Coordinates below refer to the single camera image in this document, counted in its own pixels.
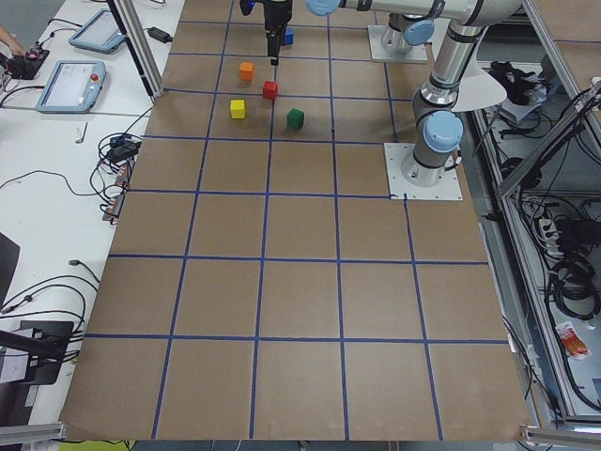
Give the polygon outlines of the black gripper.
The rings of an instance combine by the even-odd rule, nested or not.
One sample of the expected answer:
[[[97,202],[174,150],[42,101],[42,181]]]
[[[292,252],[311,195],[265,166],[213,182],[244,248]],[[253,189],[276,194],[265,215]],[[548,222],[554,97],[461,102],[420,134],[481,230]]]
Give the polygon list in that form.
[[[270,64],[278,66],[285,31],[292,19],[292,1],[267,0],[263,2],[263,8]]]

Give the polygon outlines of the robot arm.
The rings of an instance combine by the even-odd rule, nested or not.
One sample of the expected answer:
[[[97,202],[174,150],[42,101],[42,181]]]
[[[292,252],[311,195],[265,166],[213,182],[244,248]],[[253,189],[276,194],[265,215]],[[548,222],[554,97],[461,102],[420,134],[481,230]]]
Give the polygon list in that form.
[[[402,163],[403,177],[419,187],[432,187],[445,172],[452,152],[458,150],[463,123],[452,112],[460,81],[485,29],[510,17],[518,1],[307,1],[307,9],[327,16],[338,8],[382,11],[450,22],[429,78],[412,99],[417,142]]]
[[[271,65],[277,66],[280,50],[286,45],[286,29],[292,19],[293,3],[264,1],[262,5],[267,54]],[[434,20],[444,6],[443,1],[435,1],[425,15],[390,13],[386,25],[370,25],[371,58],[380,62],[424,62],[424,45],[434,35]]]

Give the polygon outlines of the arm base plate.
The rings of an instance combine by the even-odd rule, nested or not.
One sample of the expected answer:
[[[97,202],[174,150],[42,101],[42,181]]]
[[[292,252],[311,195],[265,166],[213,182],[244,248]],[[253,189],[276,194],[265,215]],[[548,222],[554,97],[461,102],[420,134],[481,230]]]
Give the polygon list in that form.
[[[428,61],[424,44],[409,45],[402,32],[388,25],[369,25],[368,38],[373,61],[411,64],[425,64]]]
[[[429,169],[415,160],[412,143],[385,143],[390,198],[394,200],[462,201],[452,156],[440,168]]]

